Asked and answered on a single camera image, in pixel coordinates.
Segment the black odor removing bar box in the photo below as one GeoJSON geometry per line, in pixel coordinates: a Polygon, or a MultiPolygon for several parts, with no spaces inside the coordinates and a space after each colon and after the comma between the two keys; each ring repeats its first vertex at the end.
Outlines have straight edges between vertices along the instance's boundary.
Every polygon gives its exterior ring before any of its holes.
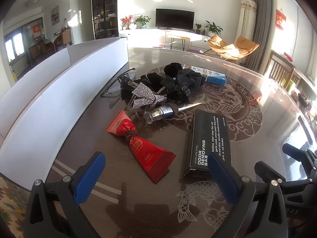
{"type": "Polygon", "coordinates": [[[184,176],[210,178],[207,158],[211,153],[232,164],[227,120],[223,115],[197,109],[193,114],[184,176]]]}

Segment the red twisted gift pouch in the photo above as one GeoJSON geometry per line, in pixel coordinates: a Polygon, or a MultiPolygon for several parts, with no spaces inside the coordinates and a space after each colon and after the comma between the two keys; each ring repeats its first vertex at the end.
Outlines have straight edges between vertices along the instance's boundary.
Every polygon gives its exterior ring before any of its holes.
{"type": "Polygon", "coordinates": [[[139,137],[136,126],[123,110],[116,115],[107,131],[125,138],[135,158],[153,183],[158,183],[162,179],[176,158],[173,152],[139,137]]]}

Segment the silver tube with brown band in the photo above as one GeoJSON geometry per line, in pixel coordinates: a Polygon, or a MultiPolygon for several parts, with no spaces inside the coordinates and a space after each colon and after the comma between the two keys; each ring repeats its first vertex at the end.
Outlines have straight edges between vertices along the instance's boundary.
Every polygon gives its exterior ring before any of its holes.
{"type": "Polygon", "coordinates": [[[182,112],[184,110],[187,110],[199,105],[202,105],[202,102],[194,102],[189,104],[184,104],[184,103],[175,104],[172,102],[168,102],[164,105],[161,105],[153,109],[152,111],[145,112],[144,118],[147,124],[152,124],[154,121],[174,117],[179,112],[182,112]]]}

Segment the rhinestone bow hair clip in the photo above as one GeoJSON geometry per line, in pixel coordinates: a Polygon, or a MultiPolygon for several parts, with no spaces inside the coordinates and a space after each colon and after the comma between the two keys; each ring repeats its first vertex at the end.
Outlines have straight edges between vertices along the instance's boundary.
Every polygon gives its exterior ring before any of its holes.
{"type": "Polygon", "coordinates": [[[149,105],[150,108],[155,108],[157,104],[165,102],[167,98],[162,95],[157,95],[152,92],[148,86],[140,83],[132,91],[132,94],[136,96],[133,102],[133,109],[141,108],[143,106],[149,105]]]}

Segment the wooden dining chair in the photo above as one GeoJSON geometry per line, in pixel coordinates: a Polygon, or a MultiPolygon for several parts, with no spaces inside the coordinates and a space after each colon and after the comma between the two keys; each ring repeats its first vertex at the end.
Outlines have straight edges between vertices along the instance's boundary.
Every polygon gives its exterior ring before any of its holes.
{"type": "Polygon", "coordinates": [[[295,67],[290,61],[274,50],[271,50],[264,76],[276,81],[283,88],[287,88],[294,70],[295,67]]]}

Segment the blue white box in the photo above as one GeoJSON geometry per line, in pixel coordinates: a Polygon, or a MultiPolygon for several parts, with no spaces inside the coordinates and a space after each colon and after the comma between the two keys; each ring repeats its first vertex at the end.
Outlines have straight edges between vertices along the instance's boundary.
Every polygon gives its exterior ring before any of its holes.
{"type": "Polygon", "coordinates": [[[189,64],[182,64],[181,66],[183,69],[191,69],[191,70],[195,71],[196,73],[200,73],[203,77],[205,77],[205,82],[208,82],[210,84],[225,86],[225,84],[227,82],[225,74],[218,73],[216,71],[209,70],[206,68],[191,66],[189,64]]]}

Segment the black hair accessories pile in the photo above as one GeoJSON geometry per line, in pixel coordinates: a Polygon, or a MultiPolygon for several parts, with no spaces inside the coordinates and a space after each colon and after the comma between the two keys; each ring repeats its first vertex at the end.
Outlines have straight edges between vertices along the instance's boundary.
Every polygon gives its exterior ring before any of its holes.
{"type": "Polygon", "coordinates": [[[133,108],[133,102],[136,96],[132,94],[132,91],[138,84],[143,83],[148,86],[154,94],[165,96],[167,98],[165,102],[188,103],[191,96],[196,94],[204,82],[205,77],[200,73],[196,73],[191,69],[183,69],[181,64],[173,62],[164,67],[163,74],[151,72],[142,75],[136,80],[124,77],[121,83],[121,99],[123,101],[128,99],[132,100],[133,108]]]}

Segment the tan lounge chair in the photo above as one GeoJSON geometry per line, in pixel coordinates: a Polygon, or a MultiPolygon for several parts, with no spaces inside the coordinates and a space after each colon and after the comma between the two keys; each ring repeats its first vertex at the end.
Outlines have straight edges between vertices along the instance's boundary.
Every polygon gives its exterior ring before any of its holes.
{"type": "Polygon", "coordinates": [[[233,44],[228,45],[218,35],[209,38],[207,44],[212,51],[223,58],[229,58],[238,51],[233,44]]]}
{"type": "Polygon", "coordinates": [[[239,36],[235,44],[230,44],[225,49],[225,58],[230,60],[240,60],[253,53],[259,44],[239,36]]]}

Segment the left tan lounge chair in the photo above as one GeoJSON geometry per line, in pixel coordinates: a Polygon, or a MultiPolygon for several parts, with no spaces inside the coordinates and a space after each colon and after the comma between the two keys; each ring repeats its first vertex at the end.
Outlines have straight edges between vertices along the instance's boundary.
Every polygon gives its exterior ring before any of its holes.
{"type": "Polygon", "coordinates": [[[228,45],[218,35],[209,38],[207,44],[212,51],[223,58],[229,58],[238,51],[233,44],[228,45]]]}

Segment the large leafy potted plant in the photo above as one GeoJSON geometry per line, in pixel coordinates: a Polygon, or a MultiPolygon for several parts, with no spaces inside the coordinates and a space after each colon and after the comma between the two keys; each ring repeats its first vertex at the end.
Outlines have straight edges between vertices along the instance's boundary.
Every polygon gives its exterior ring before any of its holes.
{"type": "Polygon", "coordinates": [[[205,29],[208,29],[208,36],[212,37],[214,35],[221,35],[223,28],[219,25],[216,25],[214,22],[206,21],[206,25],[204,27],[205,29]]]}

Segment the white round coffee table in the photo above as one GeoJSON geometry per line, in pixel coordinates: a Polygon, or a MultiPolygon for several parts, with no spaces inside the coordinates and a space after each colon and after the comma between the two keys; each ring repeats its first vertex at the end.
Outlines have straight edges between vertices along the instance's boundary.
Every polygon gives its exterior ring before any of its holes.
{"type": "Polygon", "coordinates": [[[167,31],[165,33],[165,37],[170,49],[180,49],[181,51],[187,51],[191,49],[209,49],[207,41],[210,38],[208,36],[198,35],[190,32],[167,31]]]}

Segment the black flat television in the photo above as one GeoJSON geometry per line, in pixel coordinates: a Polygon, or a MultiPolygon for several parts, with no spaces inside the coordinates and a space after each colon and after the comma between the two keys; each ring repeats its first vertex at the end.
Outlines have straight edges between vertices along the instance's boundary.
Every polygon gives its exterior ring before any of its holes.
{"type": "Polygon", "coordinates": [[[194,25],[193,11],[156,9],[155,26],[165,29],[191,30],[194,25]]]}

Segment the green potted plant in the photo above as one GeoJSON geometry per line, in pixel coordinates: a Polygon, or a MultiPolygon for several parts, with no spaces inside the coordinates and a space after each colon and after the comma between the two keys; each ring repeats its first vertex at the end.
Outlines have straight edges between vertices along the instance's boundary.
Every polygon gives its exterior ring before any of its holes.
{"type": "Polygon", "coordinates": [[[151,18],[147,15],[141,15],[136,18],[135,22],[140,25],[142,29],[147,28],[147,24],[150,22],[151,18]]]}

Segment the red flower pot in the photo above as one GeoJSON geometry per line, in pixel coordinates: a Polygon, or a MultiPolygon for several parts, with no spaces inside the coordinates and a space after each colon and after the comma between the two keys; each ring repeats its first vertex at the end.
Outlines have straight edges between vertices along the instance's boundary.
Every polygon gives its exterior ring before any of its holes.
{"type": "Polygon", "coordinates": [[[132,15],[122,18],[121,25],[123,30],[126,30],[126,29],[135,30],[137,28],[137,25],[135,24],[132,15]]]}

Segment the dark glass display cabinet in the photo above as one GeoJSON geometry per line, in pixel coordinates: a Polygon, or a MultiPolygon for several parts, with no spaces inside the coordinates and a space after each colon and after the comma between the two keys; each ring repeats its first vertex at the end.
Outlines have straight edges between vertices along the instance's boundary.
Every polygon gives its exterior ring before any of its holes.
{"type": "Polygon", "coordinates": [[[117,0],[92,0],[95,39],[119,36],[117,0]]]}

